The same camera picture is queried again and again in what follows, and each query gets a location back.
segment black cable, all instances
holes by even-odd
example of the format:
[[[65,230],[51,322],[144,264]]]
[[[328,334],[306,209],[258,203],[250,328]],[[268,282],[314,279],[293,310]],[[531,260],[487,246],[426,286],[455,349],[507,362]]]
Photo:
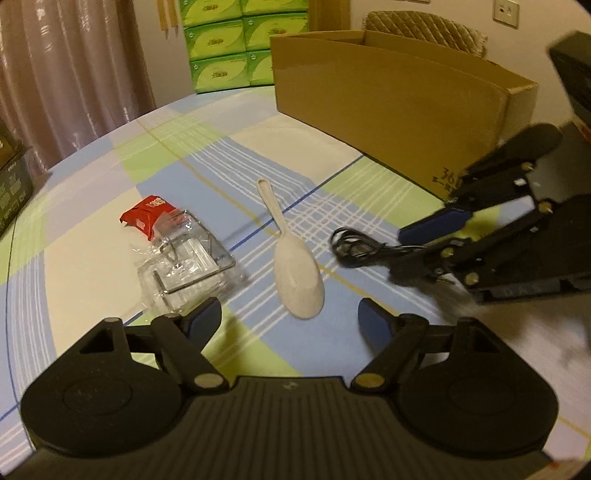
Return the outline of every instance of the black cable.
[[[337,228],[330,236],[330,248],[344,267],[359,268],[367,265],[389,266],[394,258],[416,252],[422,245],[392,246],[378,242],[354,228]]]

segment chair backrest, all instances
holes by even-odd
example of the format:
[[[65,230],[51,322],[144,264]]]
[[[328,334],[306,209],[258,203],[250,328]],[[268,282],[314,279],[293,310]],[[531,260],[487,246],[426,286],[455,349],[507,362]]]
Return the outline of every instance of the chair backrest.
[[[363,21],[363,28],[437,43],[481,58],[485,56],[488,40],[474,28],[426,12],[370,12]]]

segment spoon handle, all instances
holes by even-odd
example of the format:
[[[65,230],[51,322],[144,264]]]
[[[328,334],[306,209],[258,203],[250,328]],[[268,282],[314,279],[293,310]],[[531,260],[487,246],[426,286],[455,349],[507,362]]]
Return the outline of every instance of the spoon handle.
[[[271,216],[273,217],[273,220],[275,220],[279,230],[281,230],[281,233],[283,235],[288,233],[289,227],[287,226],[287,222],[285,221],[281,207],[279,207],[279,203],[277,203],[277,197],[275,197],[275,193],[273,193],[273,188],[269,181],[266,179],[260,179],[256,183],[256,189],[259,191],[262,201],[265,202],[265,205],[271,212]]]

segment wooden stick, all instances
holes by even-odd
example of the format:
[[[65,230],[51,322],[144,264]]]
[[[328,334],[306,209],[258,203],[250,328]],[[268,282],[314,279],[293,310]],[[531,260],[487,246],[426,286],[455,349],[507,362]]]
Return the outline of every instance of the wooden stick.
[[[158,18],[160,19],[160,30],[168,30],[168,21],[166,20],[166,10],[164,9],[164,0],[156,0],[158,8]]]
[[[170,19],[171,27],[178,27],[177,5],[176,0],[168,0],[168,18]]]

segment green tissue package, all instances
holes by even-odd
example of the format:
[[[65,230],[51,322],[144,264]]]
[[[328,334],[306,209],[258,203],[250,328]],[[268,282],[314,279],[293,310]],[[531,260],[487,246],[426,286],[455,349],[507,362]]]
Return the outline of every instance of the green tissue package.
[[[289,35],[308,31],[308,14],[262,15],[243,18],[247,50],[271,48],[270,36]]]
[[[251,85],[272,85],[271,50],[251,51],[248,56],[248,77]]]
[[[230,88],[248,87],[246,53],[191,62],[195,92],[213,92]]]
[[[240,0],[181,0],[185,27],[232,20],[242,16]]]
[[[189,60],[209,59],[245,51],[242,20],[185,30]]]
[[[241,0],[245,15],[263,15],[308,10],[308,0]]]

